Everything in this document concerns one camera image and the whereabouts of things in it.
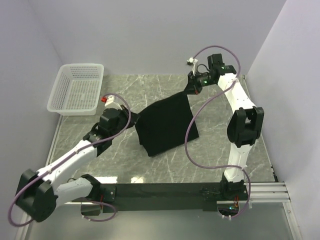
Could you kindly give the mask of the white plastic basket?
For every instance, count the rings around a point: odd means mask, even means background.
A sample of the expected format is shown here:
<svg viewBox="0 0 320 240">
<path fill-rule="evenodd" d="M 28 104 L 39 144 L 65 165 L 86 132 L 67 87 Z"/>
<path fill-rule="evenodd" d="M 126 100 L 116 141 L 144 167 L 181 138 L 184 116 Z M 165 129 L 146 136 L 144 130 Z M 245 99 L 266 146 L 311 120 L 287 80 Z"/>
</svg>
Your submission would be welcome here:
<svg viewBox="0 0 320 240">
<path fill-rule="evenodd" d="M 62 116 L 93 116 L 96 114 L 104 77 L 99 63 L 72 63 L 60 67 L 47 110 Z"/>
</svg>

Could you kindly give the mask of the black t shirt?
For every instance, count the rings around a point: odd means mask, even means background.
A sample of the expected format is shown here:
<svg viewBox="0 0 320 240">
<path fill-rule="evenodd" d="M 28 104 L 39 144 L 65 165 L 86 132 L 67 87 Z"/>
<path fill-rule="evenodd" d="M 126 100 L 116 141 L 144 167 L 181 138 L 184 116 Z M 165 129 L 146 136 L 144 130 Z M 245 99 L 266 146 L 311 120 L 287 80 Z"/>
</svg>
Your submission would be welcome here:
<svg viewBox="0 0 320 240">
<path fill-rule="evenodd" d="M 184 92 L 154 102 L 139 115 L 135 129 L 139 144 L 149 157 L 183 145 L 193 119 L 190 103 Z"/>
</svg>

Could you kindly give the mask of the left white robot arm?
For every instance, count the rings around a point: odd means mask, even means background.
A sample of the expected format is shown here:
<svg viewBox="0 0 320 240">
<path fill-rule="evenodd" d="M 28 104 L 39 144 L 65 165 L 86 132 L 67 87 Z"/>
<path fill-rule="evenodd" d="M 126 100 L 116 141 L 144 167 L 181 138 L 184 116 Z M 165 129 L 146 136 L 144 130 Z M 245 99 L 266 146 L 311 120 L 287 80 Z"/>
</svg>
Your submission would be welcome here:
<svg viewBox="0 0 320 240">
<path fill-rule="evenodd" d="M 139 114 L 125 106 L 107 108 L 91 130 L 65 155 L 37 170 L 26 170 L 20 177 L 13 203 L 36 222 L 46 220 L 61 205 L 80 198 L 90 202 L 101 199 L 101 183 L 84 174 L 68 181 L 73 172 L 100 156 L 127 128 L 133 127 Z"/>
</svg>

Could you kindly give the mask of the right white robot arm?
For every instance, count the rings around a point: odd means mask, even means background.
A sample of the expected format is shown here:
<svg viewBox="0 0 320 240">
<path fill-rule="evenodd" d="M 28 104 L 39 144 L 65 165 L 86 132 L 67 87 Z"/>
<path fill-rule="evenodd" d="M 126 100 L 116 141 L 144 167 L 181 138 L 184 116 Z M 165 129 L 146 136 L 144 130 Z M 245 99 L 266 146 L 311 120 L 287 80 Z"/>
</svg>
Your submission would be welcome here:
<svg viewBox="0 0 320 240">
<path fill-rule="evenodd" d="M 222 199 L 230 200 L 247 193 L 244 170 L 248 155 L 260 138 L 265 112 L 250 100 L 237 71 L 232 65 L 223 62 L 222 54 L 209 56 L 207 62 L 206 72 L 201 73 L 195 57 L 187 61 L 192 70 L 187 75 L 188 82 L 184 91 L 189 95 L 198 95 L 204 87 L 217 85 L 231 107 L 232 117 L 227 126 L 230 153 L 217 192 Z"/>
</svg>

